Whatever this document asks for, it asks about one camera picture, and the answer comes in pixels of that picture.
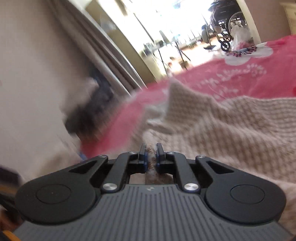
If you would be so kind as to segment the beige checkered knit sweater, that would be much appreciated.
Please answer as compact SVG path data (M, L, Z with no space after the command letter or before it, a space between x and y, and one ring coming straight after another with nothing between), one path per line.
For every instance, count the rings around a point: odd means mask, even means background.
M132 136L114 154L156 143L188 158L204 155L280 186L280 223L295 232L295 99L240 96L223 101L172 81L167 100L145 108Z

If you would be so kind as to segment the red floral bed sheet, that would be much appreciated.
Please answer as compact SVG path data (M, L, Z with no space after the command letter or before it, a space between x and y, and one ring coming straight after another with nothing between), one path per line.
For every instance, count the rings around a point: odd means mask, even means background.
M237 96L280 98L295 96L295 36L268 41L225 56L174 76L187 87L224 100ZM169 80L150 84L125 100L107 121L103 133L82 141L88 157L110 154L124 147L132 136L144 108L162 102Z

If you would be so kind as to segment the white plastic bag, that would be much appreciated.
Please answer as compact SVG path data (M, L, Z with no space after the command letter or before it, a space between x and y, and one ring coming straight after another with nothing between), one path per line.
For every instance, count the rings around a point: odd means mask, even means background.
M231 44L232 51L244 49L250 47L253 44L253 39L248 26L233 26L233 28L231 29L231 36L233 37L233 41Z

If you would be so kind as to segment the grey window curtain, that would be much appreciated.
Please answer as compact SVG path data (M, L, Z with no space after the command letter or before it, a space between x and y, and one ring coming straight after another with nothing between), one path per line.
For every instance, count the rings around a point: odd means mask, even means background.
M119 96L147 86L139 74L91 15L70 1L48 1L64 30Z

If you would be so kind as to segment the black wheelchair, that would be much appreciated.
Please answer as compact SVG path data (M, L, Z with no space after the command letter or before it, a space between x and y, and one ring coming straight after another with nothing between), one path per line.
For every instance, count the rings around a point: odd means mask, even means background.
M234 39L231 29L237 25L246 26L246 20L237 1L213 1L208 11L210 22L202 26L202 41L207 50L213 50L211 35L215 35L223 52L230 51L230 42Z

